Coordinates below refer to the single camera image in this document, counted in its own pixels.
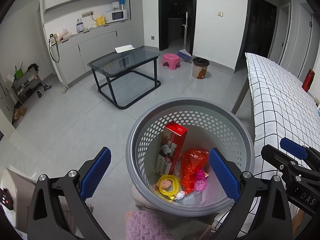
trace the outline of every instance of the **blue gripper pad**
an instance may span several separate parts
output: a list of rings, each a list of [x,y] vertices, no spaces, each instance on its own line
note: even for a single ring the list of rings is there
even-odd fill
[[[83,201],[93,196],[110,163],[111,152],[106,148],[81,181],[80,196]]]
[[[288,138],[282,138],[280,141],[281,149],[291,153],[293,156],[297,157],[299,160],[305,160],[308,154],[302,146],[289,140]]]
[[[232,174],[231,170],[221,159],[215,149],[212,149],[209,152],[209,163],[228,198],[231,198],[237,202],[240,198],[238,180]]]

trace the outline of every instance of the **microwave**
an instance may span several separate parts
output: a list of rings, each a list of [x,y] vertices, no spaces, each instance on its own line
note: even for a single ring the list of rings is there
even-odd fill
[[[110,11],[106,14],[106,24],[128,19],[127,10]]]

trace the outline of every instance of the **trash can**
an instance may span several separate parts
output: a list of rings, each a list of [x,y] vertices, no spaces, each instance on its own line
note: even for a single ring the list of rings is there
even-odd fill
[[[209,60],[201,57],[194,57],[192,62],[192,76],[197,79],[204,79],[205,74],[207,73],[207,68],[210,64]]]
[[[159,210],[184,217],[206,216],[232,205],[233,200],[226,196],[209,164],[204,168],[209,176],[208,186],[203,192],[192,192],[182,200],[171,201],[157,194],[151,187],[160,178],[155,172],[161,143],[160,133],[171,121],[188,128],[182,151],[217,147],[241,171],[253,173],[253,142],[234,114],[206,100],[175,98],[146,111],[135,122],[129,134],[126,163],[139,193]]]

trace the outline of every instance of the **broom handle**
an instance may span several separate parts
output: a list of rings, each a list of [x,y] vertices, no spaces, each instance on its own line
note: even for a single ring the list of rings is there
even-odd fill
[[[183,49],[186,49],[186,43],[187,43],[187,28],[188,28],[188,12],[186,13],[186,24],[183,24],[182,26],[184,26]]]

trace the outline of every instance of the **wall socket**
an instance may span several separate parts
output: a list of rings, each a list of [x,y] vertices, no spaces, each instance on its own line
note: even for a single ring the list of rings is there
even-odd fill
[[[81,14],[81,16],[82,16],[82,18],[84,18],[84,17],[91,16],[91,14],[93,14],[93,11],[83,13],[83,14]]]

